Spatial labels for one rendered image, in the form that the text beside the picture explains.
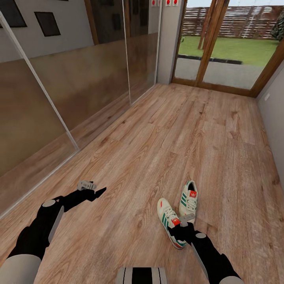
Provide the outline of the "gym shoe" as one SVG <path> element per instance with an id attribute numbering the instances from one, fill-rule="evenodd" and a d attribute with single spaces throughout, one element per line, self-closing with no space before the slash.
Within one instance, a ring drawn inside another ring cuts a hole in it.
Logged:
<path id="1" fill-rule="evenodd" d="M 188 181 L 182 189 L 181 201 L 179 204 L 180 217 L 191 213 L 195 215 L 197 207 L 197 197 L 198 192 L 195 181 Z M 194 221 L 195 218 L 187 222 L 191 222 L 194 224 Z"/>
<path id="2" fill-rule="evenodd" d="M 175 237 L 171 236 L 169 233 L 168 227 L 173 228 L 180 226 L 181 222 L 179 221 L 179 217 L 165 198 L 159 199 L 157 203 L 157 214 L 171 240 L 171 243 L 176 249 L 183 249 L 187 245 L 187 242 L 184 239 L 176 240 Z"/>

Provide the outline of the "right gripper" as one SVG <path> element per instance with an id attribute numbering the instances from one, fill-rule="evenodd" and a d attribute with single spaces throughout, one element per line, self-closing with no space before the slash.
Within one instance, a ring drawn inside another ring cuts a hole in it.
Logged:
<path id="1" fill-rule="evenodd" d="M 184 228 L 181 226 L 177 226 L 173 228 L 168 227 L 168 230 L 169 230 L 170 235 L 174 236 L 176 240 L 184 239 L 186 241 L 187 232 L 189 230 L 194 230 L 194 226 L 193 226 L 193 223 L 189 222 L 188 226 Z"/>

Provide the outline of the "robot trunk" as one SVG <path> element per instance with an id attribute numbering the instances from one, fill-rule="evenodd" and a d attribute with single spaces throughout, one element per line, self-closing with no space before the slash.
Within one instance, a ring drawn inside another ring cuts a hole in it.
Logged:
<path id="1" fill-rule="evenodd" d="M 169 284 L 164 267 L 121 267 L 115 284 Z"/>

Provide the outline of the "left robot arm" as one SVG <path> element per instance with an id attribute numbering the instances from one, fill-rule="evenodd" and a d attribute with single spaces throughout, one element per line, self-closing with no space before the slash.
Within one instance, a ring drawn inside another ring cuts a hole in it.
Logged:
<path id="1" fill-rule="evenodd" d="M 95 192 L 96 188 L 96 184 L 81 179 L 76 191 L 42 203 L 37 217 L 21 231 L 16 246 L 1 266 L 0 284 L 34 284 L 45 249 L 51 243 L 63 213 L 86 199 L 94 201 L 106 191 L 105 187 Z"/>

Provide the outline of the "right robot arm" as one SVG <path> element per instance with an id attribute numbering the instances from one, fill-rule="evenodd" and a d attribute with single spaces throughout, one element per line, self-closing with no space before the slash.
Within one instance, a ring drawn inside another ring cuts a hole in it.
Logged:
<path id="1" fill-rule="evenodd" d="M 228 257 L 216 250 L 206 234 L 195 231 L 193 223 L 187 222 L 194 218 L 193 213 L 181 216 L 179 218 L 180 226 L 168 227 L 170 235 L 174 236 L 176 240 L 184 239 L 192 246 L 209 284 L 245 284 L 234 271 Z"/>

